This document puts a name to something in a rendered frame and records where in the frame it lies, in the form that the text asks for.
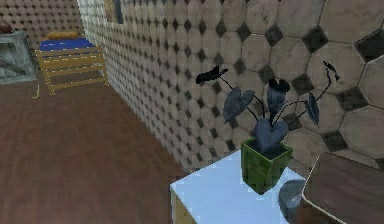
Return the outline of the white top side table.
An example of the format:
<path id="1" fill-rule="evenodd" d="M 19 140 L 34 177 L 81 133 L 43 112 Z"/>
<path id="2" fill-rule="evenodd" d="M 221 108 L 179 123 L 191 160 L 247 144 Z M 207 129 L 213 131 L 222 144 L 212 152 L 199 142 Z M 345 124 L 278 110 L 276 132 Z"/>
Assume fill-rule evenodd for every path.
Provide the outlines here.
<path id="1" fill-rule="evenodd" d="M 170 185 L 172 224 L 288 224 L 278 194 L 284 183 L 300 178 L 287 168 L 260 195 L 243 181 L 241 153 L 235 152 Z"/>

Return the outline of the dark house plant green pot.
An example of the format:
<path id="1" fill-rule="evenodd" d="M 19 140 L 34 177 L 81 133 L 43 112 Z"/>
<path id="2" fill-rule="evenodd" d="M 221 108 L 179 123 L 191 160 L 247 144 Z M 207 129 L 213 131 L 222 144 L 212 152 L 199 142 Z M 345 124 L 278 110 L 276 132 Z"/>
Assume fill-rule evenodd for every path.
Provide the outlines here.
<path id="1" fill-rule="evenodd" d="M 269 79 L 267 89 L 267 108 L 270 112 L 269 118 L 265 117 L 263 103 L 263 116 L 260 118 L 248 107 L 254 99 L 261 102 L 261 100 L 255 96 L 253 90 L 242 92 L 239 87 L 233 88 L 221 77 L 228 69 L 220 71 L 219 66 L 215 66 L 210 71 L 200 73 L 195 79 L 196 84 L 200 84 L 220 78 L 231 89 L 224 102 L 224 123 L 235 119 L 246 109 L 255 117 L 256 124 L 251 134 L 252 138 L 241 143 L 240 152 L 242 179 L 259 195 L 269 191 L 277 184 L 289 160 L 292 158 L 293 148 L 283 143 L 283 139 L 289 133 L 289 126 L 304 113 L 307 113 L 312 122 L 319 127 L 319 107 L 317 101 L 322 98 L 332 84 L 330 71 L 334 73 L 336 82 L 340 79 L 337 70 L 332 64 L 326 61 L 323 61 L 323 64 L 325 66 L 328 84 L 317 97 L 309 92 L 308 99 L 287 103 L 285 97 L 287 92 L 290 91 L 290 84 L 284 79 L 278 81 L 274 78 Z M 289 124 L 283 120 L 279 120 L 282 112 L 287 107 L 298 103 L 304 104 L 304 112 Z"/>

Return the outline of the wooden bed blue mattress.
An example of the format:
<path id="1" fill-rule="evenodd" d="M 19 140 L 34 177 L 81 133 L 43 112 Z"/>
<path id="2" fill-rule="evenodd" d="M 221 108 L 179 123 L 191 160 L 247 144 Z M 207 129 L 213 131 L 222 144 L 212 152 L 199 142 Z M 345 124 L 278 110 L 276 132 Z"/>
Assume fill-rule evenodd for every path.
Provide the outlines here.
<path id="1" fill-rule="evenodd" d="M 56 90 L 61 89 L 96 83 L 103 83 L 105 86 L 109 85 L 106 64 L 100 46 L 82 46 L 49 50 L 37 49 L 35 54 L 42 70 L 42 75 L 48 92 L 51 96 L 55 94 Z M 99 71 L 101 76 L 60 84 L 53 84 L 51 81 L 53 77 L 62 77 L 93 71 Z"/>

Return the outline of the orange pillow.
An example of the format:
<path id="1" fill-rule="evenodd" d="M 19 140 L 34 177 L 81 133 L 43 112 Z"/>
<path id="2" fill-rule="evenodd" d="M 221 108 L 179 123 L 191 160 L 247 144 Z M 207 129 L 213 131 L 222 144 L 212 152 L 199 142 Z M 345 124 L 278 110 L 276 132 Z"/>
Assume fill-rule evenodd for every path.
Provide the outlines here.
<path id="1" fill-rule="evenodd" d="M 79 37 L 79 34 L 74 31 L 69 32 L 50 32 L 47 34 L 46 38 L 48 40 L 60 40 L 60 39 L 76 39 Z"/>

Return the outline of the brown wooden table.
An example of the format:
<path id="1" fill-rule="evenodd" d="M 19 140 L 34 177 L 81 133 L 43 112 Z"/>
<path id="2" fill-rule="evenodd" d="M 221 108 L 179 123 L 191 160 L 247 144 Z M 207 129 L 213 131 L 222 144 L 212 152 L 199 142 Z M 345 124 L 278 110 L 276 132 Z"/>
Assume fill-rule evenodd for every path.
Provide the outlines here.
<path id="1" fill-rule="evenodd" d="M 295 224 L 384 224 L 384 170 L 321 154 L 301 193 Z"/>

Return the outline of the grey cabinet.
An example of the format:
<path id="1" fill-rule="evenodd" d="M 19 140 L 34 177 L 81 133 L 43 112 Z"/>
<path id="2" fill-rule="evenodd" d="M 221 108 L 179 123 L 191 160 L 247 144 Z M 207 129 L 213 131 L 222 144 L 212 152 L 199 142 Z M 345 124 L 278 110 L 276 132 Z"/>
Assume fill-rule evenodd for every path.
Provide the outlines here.
<path id="1" fill-rule="evenodd" d="M 0 85 L 36 80 L 36 64 L 26 32 L 0 34 Z"/>

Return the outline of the framed wall picture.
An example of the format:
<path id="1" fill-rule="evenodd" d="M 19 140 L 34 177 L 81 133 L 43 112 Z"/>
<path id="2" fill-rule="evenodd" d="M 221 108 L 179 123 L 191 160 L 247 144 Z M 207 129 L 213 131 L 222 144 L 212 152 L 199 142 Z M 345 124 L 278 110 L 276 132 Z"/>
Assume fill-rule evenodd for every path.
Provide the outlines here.
<path id="1" fill-rule="evenodd" d="M 111 23 L 123 23 L 121 0 L 104 0 L 106 18 Z"/>

